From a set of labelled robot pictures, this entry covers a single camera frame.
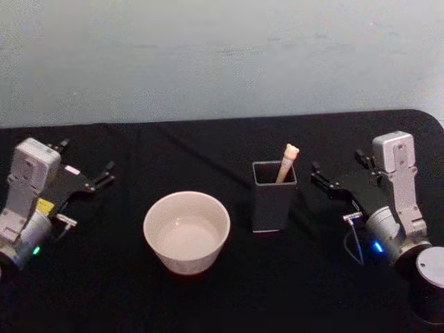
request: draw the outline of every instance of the table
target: table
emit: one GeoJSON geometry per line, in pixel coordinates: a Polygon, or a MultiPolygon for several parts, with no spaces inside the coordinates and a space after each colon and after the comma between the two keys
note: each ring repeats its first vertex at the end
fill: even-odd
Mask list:
{"type": "Polygon", "coordinates": [[[359,168],[355,149],[371,152],[374,137],[394,130],[415,137],[418,202],[432,243],[444,245],[444,133],[424,112],[0,130],[2,203],[12,150],[27,137],[70,138],[63,162],[87,176],[117,164],[112,187],[65,210],[78,227],[0,286],[1,331],[439,330],[410,312],[409,284],[391,267],[348,257],[341,216],[350,207],[310,184],[313,160],[332,175],[359,168]],[[249,227],[251,163],[280,159],[287,142],[301,150],[295,213],[285,231],[258,236],[249,227]],[[232,220],[219,258],[198,279],[169,273],[142,232],[148,208],[182,190],[216,197],[232,220]]]}

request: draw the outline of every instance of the black table surface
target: black table surface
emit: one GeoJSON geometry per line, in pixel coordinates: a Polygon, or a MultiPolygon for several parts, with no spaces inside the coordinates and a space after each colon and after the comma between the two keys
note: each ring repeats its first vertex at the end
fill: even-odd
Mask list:
{"type": "Polygon", "coordinates": [[[78,227],[0,286],[2,332],[438,332],[410,311],[409,283],[385,264],[357,265],[341,222],[352,208],[310,183],[358,169],[354,151],[394,130],[415,137],[418,203],[434,245],[444,245],[444,135],[417,110],[294,117],[94,124],[0,130],[0,202],[14,147],[65,137],[63,162],[94,176],[116,162],[113,186],[72,202],[78,227]],[[298,195],[285,231],[250,229],[251,163],[279,160],[291,142],[298,195]],[[201,191],[219,199],[231,231],[214,265],[195,279],[169,273],[148,247],[144,216],[161,197],[201,191]]]}

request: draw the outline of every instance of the yellow label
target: yellow label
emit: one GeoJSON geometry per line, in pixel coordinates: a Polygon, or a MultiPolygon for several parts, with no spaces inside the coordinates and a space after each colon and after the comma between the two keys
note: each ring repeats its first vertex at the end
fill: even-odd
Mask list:
{"type": "Polygon", "coordinates": [[[48,216],[53,208],[54,208],[53,203],[50,203],[49,201],[39,198],[37,202],[37,209],[41,211],[43,214],[48,216]]]}

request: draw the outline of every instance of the bowl rim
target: bowl rim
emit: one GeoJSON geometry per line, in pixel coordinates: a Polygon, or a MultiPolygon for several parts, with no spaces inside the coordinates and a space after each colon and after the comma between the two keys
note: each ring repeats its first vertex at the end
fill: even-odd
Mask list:
{"type": "Polygon", "coordinates": [[[231,220],[230,220],[230,215],[228,214],[227,209],[225,208],[225,206],[219,201],[217,200],[215,197],[210,196],[209,194],[203,193],[203,192],[199,192],[199,191],[179,191],[179,192],[174,192],[171,194],[168,194],[167,196],[164,196],[163,198],[159,199],[158,201],[156,201],[151,207],[150,209],[147,211],[147,213],[145,214],[145,219],[144,219],[144,225],[143,225],[143,229],[144,229],[144,237],[146,242],[148,243],[148,245],[158,254],[160,254],[161,256],[171,259],[171,260],[176,260],[179,262],[190,262],[190,261],[194,261],[194,260],[199,260],[199,259],[203,259],[213,253],[215,253],[227,240],[228,235],[230,234],[230,229],[231,229],[231,220]],[[194,258],[189,258],[189,259],[178,259],[175,257],[170,257],[168,255],[165,255],[161,250],[159,250],[158,248],[156,248],[156,246],[154,246],[154,244],[152,244],[152,242],[150,242],[150,240],[148,239],[148,233],[147,233],[147,229],[148,229],[148,218],[150,216],[150,214],[152,214],[152,211],[156,208],[156,206],[162,204],[164,201],[170,199],[173,196],[183,196],[183,195],[188,195],[188,194],[193,194],[193,195],[197,195],[197,196],[202,196],[205,197],[207,199],[210,199],[211,201],[215,202],[221,209],[222,212],[224,213],[225,217],[226,217],[226,221],[227,221],[227,228],[224,231],[224,235],[222,236],[221,240],[217,243],[217,245],[214,247],[213,250],[211,250],[208,253],[205,253],[203,255],[200,255],[199,257],[194,257],[194,258]]]}

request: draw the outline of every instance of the blue led light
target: blue led light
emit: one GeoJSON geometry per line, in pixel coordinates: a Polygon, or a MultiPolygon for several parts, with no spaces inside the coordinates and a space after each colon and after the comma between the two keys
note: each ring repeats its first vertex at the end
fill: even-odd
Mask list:
{"type": "Polygon", "coordinates": [[[382,248],[381,244],[379,244],[378,241],[375,241],[373,243],[373,248],[375,249],[376,252],[379,252],[379,253],[383,253],[384,252],[384,249],[382,248]]]}

